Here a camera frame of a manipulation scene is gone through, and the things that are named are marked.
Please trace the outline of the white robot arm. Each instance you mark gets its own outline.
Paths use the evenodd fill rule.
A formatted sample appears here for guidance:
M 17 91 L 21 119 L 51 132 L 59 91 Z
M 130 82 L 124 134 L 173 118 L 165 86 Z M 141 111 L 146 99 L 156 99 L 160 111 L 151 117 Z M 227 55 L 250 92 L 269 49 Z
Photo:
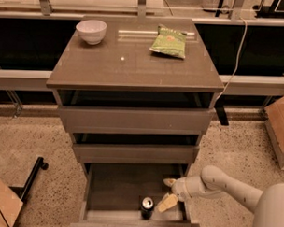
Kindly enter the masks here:
M 166 193 L 155 207 L 159 212 L 186 202 L 189 197 L 210 198 L 224 192 L 253 213 L 252 227 L 284 227 L 284 183 L 261 191 L 226 175 L 214 165 L 204 167 L 198 176 L 165 178 L 163 183 L 171 188 L 171 194 Z

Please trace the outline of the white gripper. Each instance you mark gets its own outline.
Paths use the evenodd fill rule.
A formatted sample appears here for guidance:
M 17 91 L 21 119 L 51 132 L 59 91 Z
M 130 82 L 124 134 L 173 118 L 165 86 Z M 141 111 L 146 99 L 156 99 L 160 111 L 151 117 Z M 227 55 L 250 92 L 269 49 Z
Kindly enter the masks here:
M 163 183 L 167 187 L 172 187 L 173 194 L 166 193 L 156 209 L 159 212 L 167 211 L 176 206 L 178 201 L 185 202 L 189 197 L 198 195 L 199 192 L 199 177 L 182 177 L 180 179 L 165 178 Z

